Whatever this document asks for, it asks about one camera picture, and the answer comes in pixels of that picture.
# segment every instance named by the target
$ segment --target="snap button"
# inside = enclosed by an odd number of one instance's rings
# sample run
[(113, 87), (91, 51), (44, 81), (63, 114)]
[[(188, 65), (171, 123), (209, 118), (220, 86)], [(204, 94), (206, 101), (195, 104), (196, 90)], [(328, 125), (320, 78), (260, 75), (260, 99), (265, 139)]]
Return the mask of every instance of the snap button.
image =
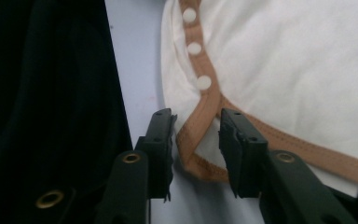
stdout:
[(189, 54), (197, 55), (201, 52), (201, 45), (199, 43), (193, 42), (187, 46), (187, 51)]
[(200, 91), (208, 90), (211, 87), (212, 81), (208, 76), (201, 76), (197, 79), (197, 88)]
[(189, 7), (183, 12), (183, 20), (185, 22), (192, 22), (196, 19), (196, 17), (197, 12), (194, 10), (194, 8)]

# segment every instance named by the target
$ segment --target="black fabric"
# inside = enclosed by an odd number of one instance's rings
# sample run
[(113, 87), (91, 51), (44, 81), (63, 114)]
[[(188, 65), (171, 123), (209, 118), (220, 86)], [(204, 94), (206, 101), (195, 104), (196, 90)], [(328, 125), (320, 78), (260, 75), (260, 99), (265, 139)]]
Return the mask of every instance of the black fabric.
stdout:
[(54, 186), (97, 202), (127, 149), (104, 1), (0, 0), (0, 223)]

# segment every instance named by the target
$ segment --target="black cloth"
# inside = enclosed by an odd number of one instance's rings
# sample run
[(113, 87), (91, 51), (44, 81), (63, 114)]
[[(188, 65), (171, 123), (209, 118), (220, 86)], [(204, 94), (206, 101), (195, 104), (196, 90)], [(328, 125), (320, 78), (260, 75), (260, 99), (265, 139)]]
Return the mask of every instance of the black cloth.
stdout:
[(0, 223), (53, 186), (98, 202), (128, 149), (104, 1), (0, 0)]

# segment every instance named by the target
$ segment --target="white snap button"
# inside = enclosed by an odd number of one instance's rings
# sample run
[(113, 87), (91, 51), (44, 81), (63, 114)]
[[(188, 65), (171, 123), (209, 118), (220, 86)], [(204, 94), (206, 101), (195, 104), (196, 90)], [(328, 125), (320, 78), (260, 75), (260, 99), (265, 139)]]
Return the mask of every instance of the white snap button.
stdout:
[(193, 42), (187, 46), (187, 51), (189, 54), (196, 55), (201, 52), (201, 45), (199, 43)]
[(208, 76), (201, 76), (197, 79), (197, 88), (200, 91), (205, 91), (211, 87), (212, 81)]
[(196, 10), (194, 10), (194, 8), (187, 8), (184, 12), (183, 12), (183, 20), (185, 22), (193, 22), (197, 17), (197, 12)]

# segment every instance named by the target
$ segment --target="metal grommet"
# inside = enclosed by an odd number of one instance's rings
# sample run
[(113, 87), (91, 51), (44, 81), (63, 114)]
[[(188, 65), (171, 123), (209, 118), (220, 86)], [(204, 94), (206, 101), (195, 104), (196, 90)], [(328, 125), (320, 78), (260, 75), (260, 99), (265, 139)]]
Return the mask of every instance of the metal grommet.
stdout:
[(280, 161), (284, 161), (284, 162), (294, 162), (295, 161), (295, 158), (292, 155), (290, 155), (288, 153), (284, 153), (284, 152), (277, 154), (276, 157)]
[(62, 199), (63, 199), (63, 192), (58, 189), (54, 189), (42, 195), (36, 201), (35, 206), (40, 209), (50, 208), (60, 203)]
[(138, 154), (135, 154), (135, 153), (131, 153), (131, 154), (128, 154), (127, 156), (125, 156), (123, 158), (123, 161), (125, 163), (134, 163), (134, 162), (137, 162), (141, 159), (141, 156), (139, 156)]

